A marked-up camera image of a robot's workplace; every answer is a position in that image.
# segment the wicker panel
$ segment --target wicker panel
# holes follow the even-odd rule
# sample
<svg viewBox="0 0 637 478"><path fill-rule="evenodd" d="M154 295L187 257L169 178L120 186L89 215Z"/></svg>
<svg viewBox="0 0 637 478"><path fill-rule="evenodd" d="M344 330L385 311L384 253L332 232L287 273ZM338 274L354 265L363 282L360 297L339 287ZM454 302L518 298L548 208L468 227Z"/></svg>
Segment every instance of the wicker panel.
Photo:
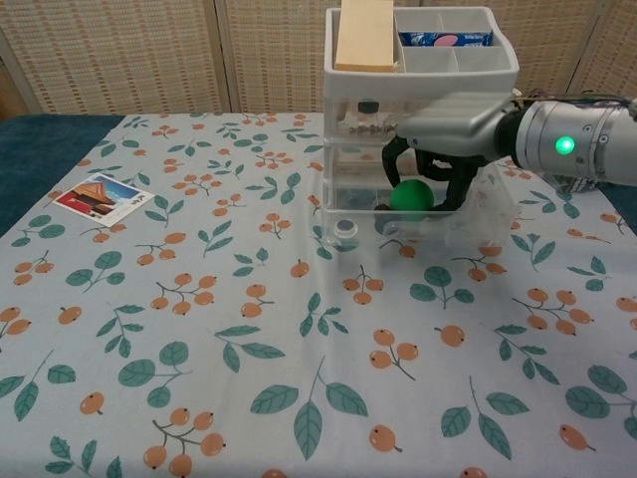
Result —
<svg viewBox="0 0 637 478"><path fill-rule="evenodd" d="M637 4L616 0L571 90L637 97Z"/></svg>
<svg viewBox="0 0 637 478"><path fill-rule="evenodd" d="M322 110L325 9L338 0L218 0L242 112ZM395 5L417 6L418 0Z"/></svg>
<svg viewBox="0 0 637 478"><path fill-rule="evenodd" d="M598 0L433 0L443 6L487 6L520 62L518 89L563 93L587 41Z"/></svg>
<svg viewBox="0 0 637 478"><path fill-rule="evenodd" d="M0 28L46 113L223 110L208 27L199 0L0 0Z"/></svg>

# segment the floral tablecloth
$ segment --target floral tablecloth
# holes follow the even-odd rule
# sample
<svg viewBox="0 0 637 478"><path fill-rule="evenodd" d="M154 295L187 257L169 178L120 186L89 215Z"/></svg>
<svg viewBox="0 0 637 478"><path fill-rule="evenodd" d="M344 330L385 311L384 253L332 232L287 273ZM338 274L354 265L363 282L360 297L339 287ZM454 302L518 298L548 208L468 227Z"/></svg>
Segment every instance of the floral tablecloth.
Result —
<svg viewBox="0 0 637 478"><path fill-rule="evenodd" d="M0 475L631 477L635 236L498 164L506 247L321 239L319 115L127 117L0 239ZM154 193L112 228L52 203Z"/></svg>

